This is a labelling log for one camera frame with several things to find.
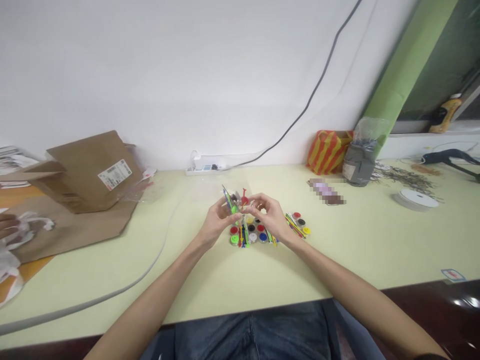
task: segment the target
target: yellow bottle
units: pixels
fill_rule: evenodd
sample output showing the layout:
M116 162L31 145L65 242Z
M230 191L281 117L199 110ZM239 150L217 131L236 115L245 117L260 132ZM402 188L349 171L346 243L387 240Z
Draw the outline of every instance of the yellow bottle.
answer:
M462 105L460 97L461 93L453 94L450 99L445 101L435 112L432 114L432 120L429 133L442 134L446 132L450 126L450 121L454 116L457 109Z

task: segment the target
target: glue gun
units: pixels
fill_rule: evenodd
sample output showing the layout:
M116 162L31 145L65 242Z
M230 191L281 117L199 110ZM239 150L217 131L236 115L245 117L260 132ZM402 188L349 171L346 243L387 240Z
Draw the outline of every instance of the glue gun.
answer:
M431 153L425 154L423 155L422 158L423 158L423 163L425 165L444 163L448 166L451 166L452 168L460 170L461 172L464 172L468 175L472 175L476 179L476 181L480 183L480 174L476 174L472 171L464 169L463 167L454 164L450 160L450 158L457 158L457 159L463 159L470 164L480 165L480 161L475 160L473 157L471 157L464 151L461 151L458 149L448 149L444 151L431 152Z

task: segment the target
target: person's right hand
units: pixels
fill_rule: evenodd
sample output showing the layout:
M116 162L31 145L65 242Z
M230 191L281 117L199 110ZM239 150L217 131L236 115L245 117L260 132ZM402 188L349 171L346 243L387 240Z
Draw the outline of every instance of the person's right hand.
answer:
M259 219L274 237L285 242L293 231L287 224L280 203L264 193L252 195L248 199L250 205L245 206L242 213L251 214ZM261 212L262 209L266 210L266 214Z
M18 231L17 225L20 225L20 221L15 215L0 214L0 239L16 233Z

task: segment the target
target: person's left hand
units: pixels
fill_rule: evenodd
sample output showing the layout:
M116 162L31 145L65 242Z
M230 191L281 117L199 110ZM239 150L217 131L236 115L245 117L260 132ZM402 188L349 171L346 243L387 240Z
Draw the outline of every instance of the person's left hand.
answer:
M229 208L227 205L224 205L226 202L225 197L222 197L208 209L206 219L196 236L199 241L209 248L215 244L227 226L234 224L242 217L242 214L239 212L229 216Z
M18 231L17 225L20 225L20 221L15 215L0 214L0 239L16 233Z

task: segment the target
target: red and yellow striped bag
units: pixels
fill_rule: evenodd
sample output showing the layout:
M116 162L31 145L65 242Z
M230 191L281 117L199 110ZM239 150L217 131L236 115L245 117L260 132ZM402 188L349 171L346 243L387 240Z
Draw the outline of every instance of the red and yellow striped bag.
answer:
M306 167L317 175L341 173L353 136L353 131L318 131L308 152Z

